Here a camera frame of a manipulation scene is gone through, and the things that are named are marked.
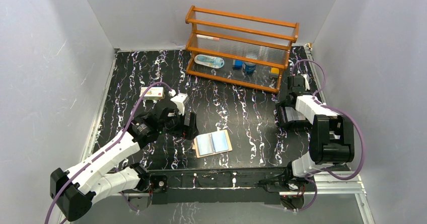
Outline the black card box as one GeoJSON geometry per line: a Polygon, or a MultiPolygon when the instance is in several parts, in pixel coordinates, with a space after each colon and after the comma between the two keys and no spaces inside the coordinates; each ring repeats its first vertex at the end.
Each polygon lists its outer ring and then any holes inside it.
{"type": "Polygon", "coordinates": [[[287,106],[284,101],[275,105],[278,127],[283,130],[303,131],[312,127],[309,120],[291,106],[287,106]]]}

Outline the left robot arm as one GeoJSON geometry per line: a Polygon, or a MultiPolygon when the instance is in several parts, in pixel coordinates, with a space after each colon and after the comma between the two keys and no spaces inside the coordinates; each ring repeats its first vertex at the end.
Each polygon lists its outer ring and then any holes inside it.
{"type": "Polygon", "coordinates": [[[198,135],[196,113],[189,122],[177,108],[142,113],[132,118],[108,144],[67,170],[58,168],[50,175],[50,196],[67,221],[84,216],[96,202],[119,192],[164,192],[167,177],[152,175],[135,163],[113,174],[110,171],[125,158],[156,142],[162,134],[186,140],[198,135]]]}

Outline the beige card holder wallet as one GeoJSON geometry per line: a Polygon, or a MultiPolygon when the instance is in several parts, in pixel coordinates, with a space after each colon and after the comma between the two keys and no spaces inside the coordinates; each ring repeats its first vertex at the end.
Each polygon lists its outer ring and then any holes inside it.
{"type": "Polygon", "coordinates": [[[226,129],[198,135],[193,141],[197,158],[222,154],[233,150],[226,129]]]}

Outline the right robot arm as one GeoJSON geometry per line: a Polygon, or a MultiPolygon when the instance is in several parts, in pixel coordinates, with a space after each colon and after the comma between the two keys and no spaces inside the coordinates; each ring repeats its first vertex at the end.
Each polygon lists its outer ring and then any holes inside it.
{"type": "Polygon", "coordinates": [[[298,190],[308,174],[354,159],[352,122],[319,101],[303,76],[288,77],[288,94],[276,109],[285,130],[310,129],[307,153],[289,164],[291,172],[283,178],[288,190],[298,190]]]}

